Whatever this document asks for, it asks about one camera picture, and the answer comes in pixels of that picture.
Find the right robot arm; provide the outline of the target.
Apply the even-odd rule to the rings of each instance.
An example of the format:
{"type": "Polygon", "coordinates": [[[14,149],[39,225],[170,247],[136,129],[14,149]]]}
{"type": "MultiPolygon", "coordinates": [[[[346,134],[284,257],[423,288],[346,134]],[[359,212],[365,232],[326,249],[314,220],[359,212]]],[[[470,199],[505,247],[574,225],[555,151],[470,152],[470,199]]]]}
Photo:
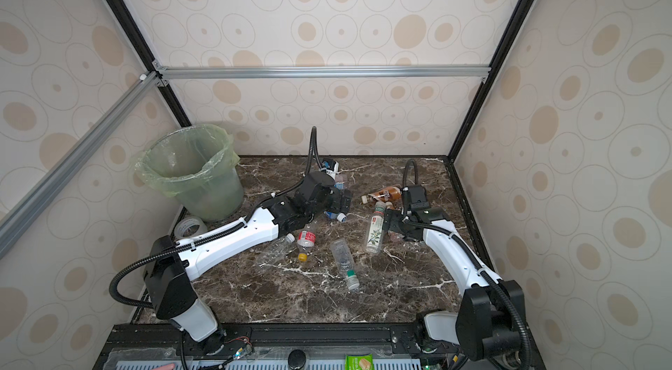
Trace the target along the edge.
{"type": "Polygon", "coordinates": [[[431,207],[423,186],[403,186],[402,209],[388,210],[383,228],[405,240],[425,243],[440,259],[458,286],[457,312],[437,310],[419,318],[418,345],[456,345],[470,361],[487,361],[501,368],[533,366],[532,337],[526,321],[521,286],[502,279],[460,236],[447,213],[431,207]]]}

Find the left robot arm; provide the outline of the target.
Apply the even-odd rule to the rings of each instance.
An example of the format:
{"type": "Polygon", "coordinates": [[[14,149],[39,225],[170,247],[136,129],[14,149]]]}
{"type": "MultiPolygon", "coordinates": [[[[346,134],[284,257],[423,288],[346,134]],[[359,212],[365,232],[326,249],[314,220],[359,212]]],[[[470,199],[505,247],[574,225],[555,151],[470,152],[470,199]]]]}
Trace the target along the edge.
{"type": "Polygon", "coordinates": [[[200,300],[192,281],[214,266],[265,242],[303,229],[324,212],[344,218],[353,195],[340,189],[325,172],[312,172],[289,193],[264,200],[248,218],[175,242],[169,236],[155,240],[145,265],[150,308],[160,320],[170,321],[201,342],[220,331],[212,309],[200,300]]]}

